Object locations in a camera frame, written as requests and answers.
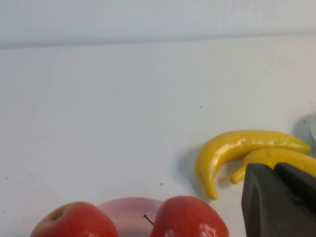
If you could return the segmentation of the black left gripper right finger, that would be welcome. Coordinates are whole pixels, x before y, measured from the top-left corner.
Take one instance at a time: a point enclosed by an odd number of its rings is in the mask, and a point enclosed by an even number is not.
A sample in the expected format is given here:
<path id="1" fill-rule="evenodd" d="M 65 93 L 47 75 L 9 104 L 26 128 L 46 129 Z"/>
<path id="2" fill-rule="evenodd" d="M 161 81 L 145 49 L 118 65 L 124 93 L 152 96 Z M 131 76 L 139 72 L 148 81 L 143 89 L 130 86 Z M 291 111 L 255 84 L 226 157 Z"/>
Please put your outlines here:
<path id="1" fill-rule="evenodd" d="M 312 214 L 316 213 L 316 177 L 294 165 L 279 162 L 275 173 L 290 190 L 292 200 Z"/>

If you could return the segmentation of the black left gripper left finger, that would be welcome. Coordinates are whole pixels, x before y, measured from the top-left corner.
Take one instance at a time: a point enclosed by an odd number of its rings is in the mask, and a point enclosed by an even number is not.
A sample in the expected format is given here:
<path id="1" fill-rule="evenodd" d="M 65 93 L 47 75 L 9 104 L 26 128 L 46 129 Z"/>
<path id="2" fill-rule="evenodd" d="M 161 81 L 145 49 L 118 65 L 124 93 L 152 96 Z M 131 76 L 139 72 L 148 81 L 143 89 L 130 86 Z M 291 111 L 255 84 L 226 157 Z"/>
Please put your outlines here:
<path id="1" fill-rule="evenodd" d="M 241 207 L 248 237 L 314 237 L 316 214 L 293 200 L 290 190 L 264 164 L 246 168 Z"/>

